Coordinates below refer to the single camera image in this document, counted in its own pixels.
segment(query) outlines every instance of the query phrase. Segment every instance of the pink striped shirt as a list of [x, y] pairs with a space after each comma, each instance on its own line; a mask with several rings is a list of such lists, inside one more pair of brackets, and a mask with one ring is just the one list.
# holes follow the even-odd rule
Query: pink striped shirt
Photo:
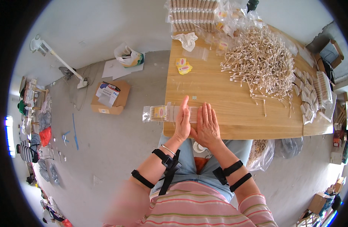
[[194, 181], [174, 184], [165, 195], [158, 194], [150, 196], [146, 215], [130, 226], [277, 226], [262, 194], [249, 195], [238, 210], [213, 188]]

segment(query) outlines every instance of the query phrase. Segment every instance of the person's left hand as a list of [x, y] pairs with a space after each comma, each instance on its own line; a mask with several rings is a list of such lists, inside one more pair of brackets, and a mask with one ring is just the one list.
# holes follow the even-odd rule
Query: person's left hand
[[187, 105], [189, 96], [185, 96], [182, 104], [179, 107], [178, 115], [176, 116], [176, 127], [173, 137], [178, 139], [180, 142], [184, 142], [190, 133], [190, 123], [189, 123], [189, 107]]

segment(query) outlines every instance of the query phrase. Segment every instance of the black arm band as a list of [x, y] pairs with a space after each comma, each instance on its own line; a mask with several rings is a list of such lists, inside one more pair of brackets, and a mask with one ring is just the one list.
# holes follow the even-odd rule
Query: black arm band
[[160, 149], [155, 149], [152, 152], [153, 154], [156, 154], [161, 160], [162, 160], [162, 164], [167, 168], [167, 169], [171, 169], [174, 163], [173, 158], [168, 155], [165, 154], [162, 150]]
[[229, 176], [231, 175], [231, 173], [233, 173], [234, 171], [238, 170], [239, 168], [241, 168], [241, 166], [243, 166], [243, 163], [241, 160], [239, 160], [238, 162], [235, 162], [235, 164], [233, 164], [232, 166], [225, 168], [223, 170], [223, 174], [225, 176]]
[[140, 181], [141, 183], [143, 183], [146, 187], [148, 188], [153, 188], [155, 185], [152, 184], [150, 181], [148, 181], [147, 179], [145, 179], [143, 176], [140, 175], [139, 171], [137, 170], [133, 170], [131, 172], [132, 176], [134, 178], [136, 178], [138, 181]]
[[231, 192], [234, 192], [239, 186], [245, 183], [248, 179], [250, 179], [252, 175], [250, 173], [244, 175], [240, 180], [238, 180], [234, 185], [230, 186]]

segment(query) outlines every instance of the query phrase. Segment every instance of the black and white striped shirt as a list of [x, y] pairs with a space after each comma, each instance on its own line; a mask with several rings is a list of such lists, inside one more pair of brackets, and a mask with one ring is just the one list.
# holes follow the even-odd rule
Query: black and white striped shirt
[[29, 147], [29, 140], [24, 140], [20, 144], [20, 156], [22, 160], [26, 162], [32, 162], [33, 161], [33, 152], [31, 151]]

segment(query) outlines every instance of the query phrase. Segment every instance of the window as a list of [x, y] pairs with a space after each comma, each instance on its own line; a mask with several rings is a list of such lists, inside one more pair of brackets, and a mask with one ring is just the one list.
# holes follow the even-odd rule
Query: window
[[8, 149], [11, 157], [15, 157], [15, 145], [14, 145], [14, 134], [13, 134], [13, 117], [7, 116], [5, 118], [6, 133], [8, 138]]

